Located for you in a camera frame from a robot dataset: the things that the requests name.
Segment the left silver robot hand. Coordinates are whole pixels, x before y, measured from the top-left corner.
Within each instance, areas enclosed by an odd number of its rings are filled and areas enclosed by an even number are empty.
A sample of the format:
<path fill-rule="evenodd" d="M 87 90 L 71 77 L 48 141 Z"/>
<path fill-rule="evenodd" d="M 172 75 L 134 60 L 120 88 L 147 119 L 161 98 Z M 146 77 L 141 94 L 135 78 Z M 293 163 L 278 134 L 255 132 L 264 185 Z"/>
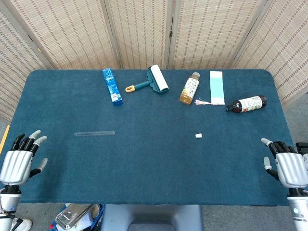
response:
<path fill-rule="evenodd" d="M 38 167 L 31 168 L 38 148 L 47 139 L 47 136 L 38 137 L 40 133 L 40 130 L 36 130 L 28 137 L 21 134 L 15 138 L 11 149 L 5 155 L 0 172 L 0 181 L 3 185 L 24 185 L 29 178 L 44 170 L 48 162 L 46 157 Z"/>

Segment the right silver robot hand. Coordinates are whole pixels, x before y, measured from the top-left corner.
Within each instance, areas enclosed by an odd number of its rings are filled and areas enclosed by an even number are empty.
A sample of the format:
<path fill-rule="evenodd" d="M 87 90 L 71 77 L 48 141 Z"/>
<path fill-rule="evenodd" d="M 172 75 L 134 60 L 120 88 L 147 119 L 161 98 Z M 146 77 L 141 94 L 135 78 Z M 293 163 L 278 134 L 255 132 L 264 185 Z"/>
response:
<path fill-rule="evenodd" d="M 271 151 L 277 168 L 273 170 L 270 159 L 267 156 L 264 157 L 264 169 L 269 175 L 288 189 L 307 187 L 308 172 L 301 154 L 296 153 L 291 146 L 282 141 L 273 142 L 262 138 L 261 142 Z"/>

